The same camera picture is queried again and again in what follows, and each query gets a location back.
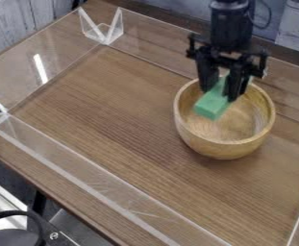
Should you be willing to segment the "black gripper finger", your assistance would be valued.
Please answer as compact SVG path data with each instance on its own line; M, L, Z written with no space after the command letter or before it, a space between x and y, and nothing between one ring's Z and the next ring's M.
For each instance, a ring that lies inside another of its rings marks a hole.
M200 85L205 92L210 91L220 79L218 66L216 61L205 54L197 55L197 69Z
M237 61L229 67L229 75L226 76L224 95L228 101L233 103L245 94L250 83L250 63L248 61Z

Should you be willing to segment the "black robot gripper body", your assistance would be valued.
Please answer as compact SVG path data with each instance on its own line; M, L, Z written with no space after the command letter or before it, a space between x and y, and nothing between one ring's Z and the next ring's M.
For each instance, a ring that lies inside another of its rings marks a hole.
M210 36L191 33L186 56L195 60L205 54L218 66L228 68L234 62L250 63L250 75L264 77L269 53L252 44L253 28L266 29L270 22L254 22L256 0L213 0Z

